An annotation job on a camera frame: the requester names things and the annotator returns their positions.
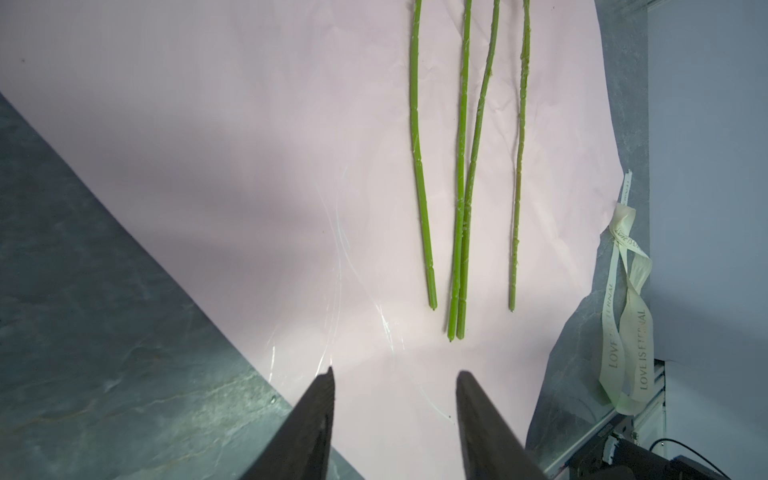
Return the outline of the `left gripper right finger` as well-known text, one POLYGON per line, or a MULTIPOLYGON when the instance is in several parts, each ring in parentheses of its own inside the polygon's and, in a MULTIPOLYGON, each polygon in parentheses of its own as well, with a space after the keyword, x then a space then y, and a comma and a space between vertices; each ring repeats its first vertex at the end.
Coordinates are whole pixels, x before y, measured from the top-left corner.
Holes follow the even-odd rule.
POLYGON ((469 371, 458 374, 456 403, 467 479, 546 479, 469 371))

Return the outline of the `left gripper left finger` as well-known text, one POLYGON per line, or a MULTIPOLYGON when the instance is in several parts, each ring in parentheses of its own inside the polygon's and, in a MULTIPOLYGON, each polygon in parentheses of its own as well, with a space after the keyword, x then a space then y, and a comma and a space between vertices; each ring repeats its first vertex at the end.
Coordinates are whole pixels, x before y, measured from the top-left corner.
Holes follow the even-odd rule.
POLYGON ((318 375, 241 479, 327 478, 334 420, 333 369, 318 375))

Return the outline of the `dark pink rose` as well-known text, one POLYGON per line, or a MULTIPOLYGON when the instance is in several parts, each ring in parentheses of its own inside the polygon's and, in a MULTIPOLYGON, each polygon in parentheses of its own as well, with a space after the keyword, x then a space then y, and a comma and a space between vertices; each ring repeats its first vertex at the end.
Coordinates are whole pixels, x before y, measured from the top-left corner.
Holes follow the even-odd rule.
POLYGON ((468 116, 468 80, 471 36, 472 0, 464 2, 462 20, 462 43, 460 59, 459 107, 456 144, 456 209, 454 217, 453 264, 451 298, 448 313, 447 337, 450 341, 458 338, 459 293, 461 287, 461 260, 463 242, 463 219, 465 211, 465 170, 468 116))

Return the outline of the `pink purple wrapping paper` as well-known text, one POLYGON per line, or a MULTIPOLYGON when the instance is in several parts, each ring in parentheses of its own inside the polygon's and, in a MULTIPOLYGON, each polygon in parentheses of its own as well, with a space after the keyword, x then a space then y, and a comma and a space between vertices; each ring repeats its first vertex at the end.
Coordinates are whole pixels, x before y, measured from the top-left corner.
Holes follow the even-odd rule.
POLYGON ((475 2, 468 96, 488 92, 466 333, 450 341, 464 5, 421 14, 436 310, 409 128, 412 6, 5 1, 1 90, 286 400, 333 369, 333 442, 363 476, 457 479, 458 373, 526 437, 622 168, 595 4, 533 2, 511 312, 522 5, 475 2))

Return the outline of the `white rose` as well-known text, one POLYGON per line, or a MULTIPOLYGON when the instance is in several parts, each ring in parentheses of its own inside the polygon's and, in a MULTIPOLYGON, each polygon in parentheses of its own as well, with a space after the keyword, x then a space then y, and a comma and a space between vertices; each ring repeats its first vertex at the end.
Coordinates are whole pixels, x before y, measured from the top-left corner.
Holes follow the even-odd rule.
POLYGON ((515 162, 515 185, 513 201, 513 224, 512 224, 512 244, 511 244, 511 263, 509 279, 509 310, 514 312, 516 309, 517 278, 518 278, 518 250, 520 237, 520 213, 521 213, 521 188, 522 188, 522 167, 526 139, 526 110, 527 93, 530 74, 530 44, 531 44, 531 1, 523 0, 523 28, 522 28, 522 47, 521 47, 521 75, 519 91, 518 108, 518 146, 516 150, 515 162))

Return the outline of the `cream rose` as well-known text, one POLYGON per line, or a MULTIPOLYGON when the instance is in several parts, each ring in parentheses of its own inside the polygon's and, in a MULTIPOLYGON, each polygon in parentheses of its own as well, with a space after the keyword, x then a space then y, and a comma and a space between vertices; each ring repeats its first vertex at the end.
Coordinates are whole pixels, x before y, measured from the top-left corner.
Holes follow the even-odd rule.
POLYGON ((416 182, 416 195, 419 210, 423 258, 425 265, 428 305, 432 310, 436 310, 438 307, 438 300, 419 130, 418 67, 421 9, 422 2, 420 0, 415 0, 412 6, 412 22, 409 42, 409 128, 413 168, 416 182))

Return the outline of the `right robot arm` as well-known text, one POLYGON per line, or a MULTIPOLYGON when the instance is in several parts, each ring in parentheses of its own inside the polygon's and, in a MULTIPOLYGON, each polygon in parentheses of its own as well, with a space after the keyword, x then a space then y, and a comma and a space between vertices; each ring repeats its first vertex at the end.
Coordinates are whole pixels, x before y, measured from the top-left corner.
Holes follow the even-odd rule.
POLYGON ((615 415, 565 463, 569 479, 729 479, 712 462, 676 440, 661 438, 644 448, 636 442, 634 419, 615 415), (666 459, 655 452, 672 443, 696 456, 666 459))

